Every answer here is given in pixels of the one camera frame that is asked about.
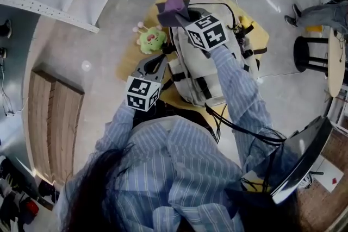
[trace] green plush toy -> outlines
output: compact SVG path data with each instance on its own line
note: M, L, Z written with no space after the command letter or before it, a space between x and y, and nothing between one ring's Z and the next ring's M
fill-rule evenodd
M139 28L146 29L146 32L141 32ZM161 26L147 28L143 22L139 22L138 26L133 28L133 31L141 34L136 43L140 45L140 50L145 54L158 51L163 43L167 43L167 34L162 31Z

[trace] black stool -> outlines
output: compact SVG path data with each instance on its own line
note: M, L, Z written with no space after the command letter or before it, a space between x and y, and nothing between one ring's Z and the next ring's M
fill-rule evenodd
M327 59L312 57L309 55L308 43L327 43L328 38L306 38L298 37L294 44L294 61L295 66L300 72L304 72L306 69L327 73L327 67L317 66L310 64L309 62L318 62L328 64Z

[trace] concrete floor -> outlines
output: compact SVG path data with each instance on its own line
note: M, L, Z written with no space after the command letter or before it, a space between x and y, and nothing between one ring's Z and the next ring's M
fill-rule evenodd
M104 124L111 120L122 102L125 83L115 77L115 69L128 41L132 27L141 21L155 0L109 0L99 19L100 32L57 22L48 45L38 63L48 71L77 84L85 99L76 138L74 171L77 172L102 136ZM287 25L284 15L292 14L291 5L306 8L319 0L238 0L239 6L252 16L270 35L268 52L261 61L260 76L297 72L293 62L293 44L302 30ZM320 57L325 49L317 48ZM82 62L91 70L82 70ZM324 74L307 70L292 76L265 77L260 92L267 103L274 128L285 135L302 129L322 114L327 81ZM229 158L238 161L233 136L223 128L219 146Z

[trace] backpack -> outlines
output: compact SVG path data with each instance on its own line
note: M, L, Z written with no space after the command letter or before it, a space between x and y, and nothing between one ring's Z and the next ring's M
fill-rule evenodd
M218 15L228 29L229 41L225 44L231 54L240 62L241 67L250 72L254 79L258 77L258 65L252 47L244 34L244 45L241 48L233 30L240 25L239 19L232 9L221 0L190 0L189 8L203 8ZM194 106L216 106L225 103L218 72L212 58L190 43L190 39L182 27L169 29L172 44L171 51L176 51L177 59L169 62L171 80L164 85L166 90L172 83L185 102Z

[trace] gray pants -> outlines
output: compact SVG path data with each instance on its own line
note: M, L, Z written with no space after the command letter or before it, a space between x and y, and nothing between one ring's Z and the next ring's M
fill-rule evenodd
M338 32L348 35L346 17L348 15L348 1L338 4L318 5L303 10L296 25L307 26L330 26Z

